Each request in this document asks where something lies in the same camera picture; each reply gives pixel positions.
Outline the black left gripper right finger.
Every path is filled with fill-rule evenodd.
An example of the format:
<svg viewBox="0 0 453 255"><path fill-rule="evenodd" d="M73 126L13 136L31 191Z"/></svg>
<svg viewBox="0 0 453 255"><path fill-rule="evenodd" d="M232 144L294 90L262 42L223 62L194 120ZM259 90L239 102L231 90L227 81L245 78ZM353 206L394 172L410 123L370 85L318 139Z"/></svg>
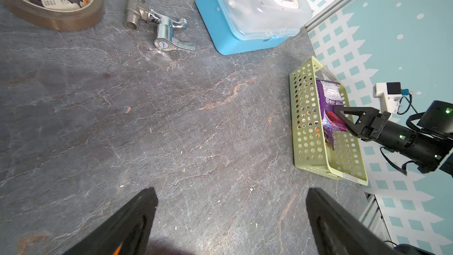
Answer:
<svg viewBox="0 0 453 255"><path fill-rule="evenodd" d="M321 188L310 188L306 208L320 255L397 255Z"/></svg>

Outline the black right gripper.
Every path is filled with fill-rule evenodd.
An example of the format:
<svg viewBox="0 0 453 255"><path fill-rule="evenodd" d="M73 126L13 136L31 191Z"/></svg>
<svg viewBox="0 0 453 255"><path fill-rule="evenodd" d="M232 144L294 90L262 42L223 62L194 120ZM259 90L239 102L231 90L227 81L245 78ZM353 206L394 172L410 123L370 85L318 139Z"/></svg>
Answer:
<svg viewBox="0 0 453 255"><path fill-rule="evenodd" d="M373 107L337 106L333 113L344 122L347 130L358 138L371 137L371 124L380 115L379 110ZM435 171L442 160L441 140L391 121L387 122L375 142L409 158L423 174Z"/></svg>

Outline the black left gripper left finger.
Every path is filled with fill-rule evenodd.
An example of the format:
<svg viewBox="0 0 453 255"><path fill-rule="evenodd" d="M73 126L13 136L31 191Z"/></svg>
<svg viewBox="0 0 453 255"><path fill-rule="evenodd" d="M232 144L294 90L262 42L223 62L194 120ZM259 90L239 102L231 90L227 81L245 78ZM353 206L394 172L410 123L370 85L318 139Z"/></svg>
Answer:
<svg viewBox="0 0 453 255"><path fill-rule="evenodd" d="M153 226L158 197L153 187L141 190L67 255L143 255Z"/></svg>

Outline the purple candy bag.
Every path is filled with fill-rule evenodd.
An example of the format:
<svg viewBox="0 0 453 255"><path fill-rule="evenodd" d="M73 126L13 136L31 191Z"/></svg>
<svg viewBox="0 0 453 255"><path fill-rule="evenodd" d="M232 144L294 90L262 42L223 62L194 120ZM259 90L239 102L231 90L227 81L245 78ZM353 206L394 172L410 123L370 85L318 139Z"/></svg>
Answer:
<svg viewBox="0 0 453 255"><path fill-rule="evenodd" d="M346 125L335 113L336 107L343 106L343 100L339 92L338 83L326 80L316 80L319 106L321 109L322 125L327 143L335 148L334 131L347 132Z"/></svg>

